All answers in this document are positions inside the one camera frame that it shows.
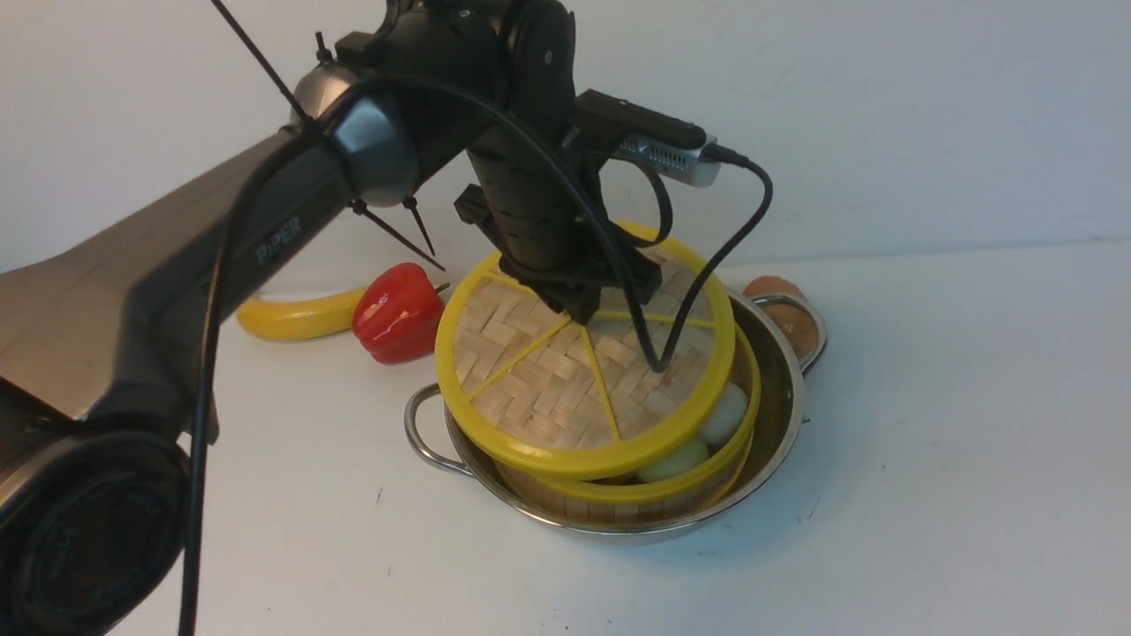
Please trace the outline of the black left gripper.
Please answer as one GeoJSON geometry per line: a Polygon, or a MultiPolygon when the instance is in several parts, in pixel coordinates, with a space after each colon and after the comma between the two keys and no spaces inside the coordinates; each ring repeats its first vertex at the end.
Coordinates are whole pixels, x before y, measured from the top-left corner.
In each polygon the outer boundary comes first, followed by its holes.
{"type": "Polygon", "coordinates": [[[455,201],[501,253],[501,269],[536,294],[553,313],[589,323],[605,289],[622,289],[596,230],[573,197],[529,152],[469,148],[478,184],[455,201]]]}

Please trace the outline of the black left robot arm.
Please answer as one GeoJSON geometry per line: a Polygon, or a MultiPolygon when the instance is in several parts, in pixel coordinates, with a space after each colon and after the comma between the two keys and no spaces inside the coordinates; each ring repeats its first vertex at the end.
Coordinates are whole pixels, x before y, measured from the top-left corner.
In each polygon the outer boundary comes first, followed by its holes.
{"type": "Polygon", "coordinates": [[[3,274],[5,635],[102,635],[178,557],[195,631],[219,327],[339,213],[404,204],[467,154],[460,220],[558,313],[650,299],[657,267],[566,148],[575,52],[558,1],[391,1],[284,88],[279,132],[3,274]]]}

